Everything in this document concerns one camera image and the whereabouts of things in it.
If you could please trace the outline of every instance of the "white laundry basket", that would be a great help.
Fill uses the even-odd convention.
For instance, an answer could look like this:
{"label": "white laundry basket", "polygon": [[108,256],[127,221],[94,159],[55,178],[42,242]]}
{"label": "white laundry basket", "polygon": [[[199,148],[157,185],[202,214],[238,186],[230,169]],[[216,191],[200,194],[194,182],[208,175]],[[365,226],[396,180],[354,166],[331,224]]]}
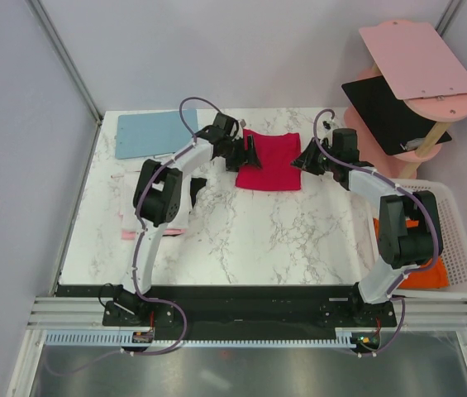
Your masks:
{"label": "white laundry basket", "polygon": [[[419,179],[394,179],[413,191],[430,190],[435,196],[441,223],[442,261],[450,286],[438,289],[396,289],[394,294],[426,299],[467,299],[467,237],[454,196],[445,185]],[[373,244],[375,255],[378,247]]]}

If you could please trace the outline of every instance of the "white table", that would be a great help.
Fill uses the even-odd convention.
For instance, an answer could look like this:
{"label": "white table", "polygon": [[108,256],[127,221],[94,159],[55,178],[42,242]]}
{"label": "white table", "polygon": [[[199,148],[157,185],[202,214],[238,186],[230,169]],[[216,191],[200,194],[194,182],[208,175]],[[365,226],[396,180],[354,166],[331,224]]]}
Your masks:
{"label": "white table", "polygon": [[[312,137],[317,108],[225,109],[256,132]],[[337,109],[341,115],[343,109]],[[119,283],[131,260],[122,240],[119,180],[143,159],[117,160],[117,118],[107,112],[60,276],[62,285]],[[198,110],[200,127],[215,112]],[[205,176],[189,230],[164,237],[152,281],[157,285],[333,285],[360,280],[374,263],[369,205],[331,175],[302,174],[299,192],[267,193],[235,187],[223,159],[201,167]]]}

